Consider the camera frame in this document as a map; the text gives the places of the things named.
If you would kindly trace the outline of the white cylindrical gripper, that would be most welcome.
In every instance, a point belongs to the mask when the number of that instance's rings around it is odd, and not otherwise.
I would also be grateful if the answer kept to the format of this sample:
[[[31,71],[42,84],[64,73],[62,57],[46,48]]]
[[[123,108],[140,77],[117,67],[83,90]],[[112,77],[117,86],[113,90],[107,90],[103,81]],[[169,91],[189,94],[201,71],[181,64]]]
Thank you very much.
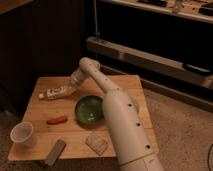
[[[71,95],[77,90],[73,86],[81,86],[87,78],[88,76],[80,68],[75,70],[70,76],[70,84],[72,86],[69,87],[69,94]]]

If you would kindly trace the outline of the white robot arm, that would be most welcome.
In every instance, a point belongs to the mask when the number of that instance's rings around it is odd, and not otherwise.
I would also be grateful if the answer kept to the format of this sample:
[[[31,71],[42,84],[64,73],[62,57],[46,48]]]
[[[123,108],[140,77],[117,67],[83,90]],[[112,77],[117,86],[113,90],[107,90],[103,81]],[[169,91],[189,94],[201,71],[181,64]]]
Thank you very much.
[[[139,119],[134,100],[100,71],[100,63],[83,57],[71,74],[79,87],[91,77],[104,92],[103,113],[121,171],[164,171]]]

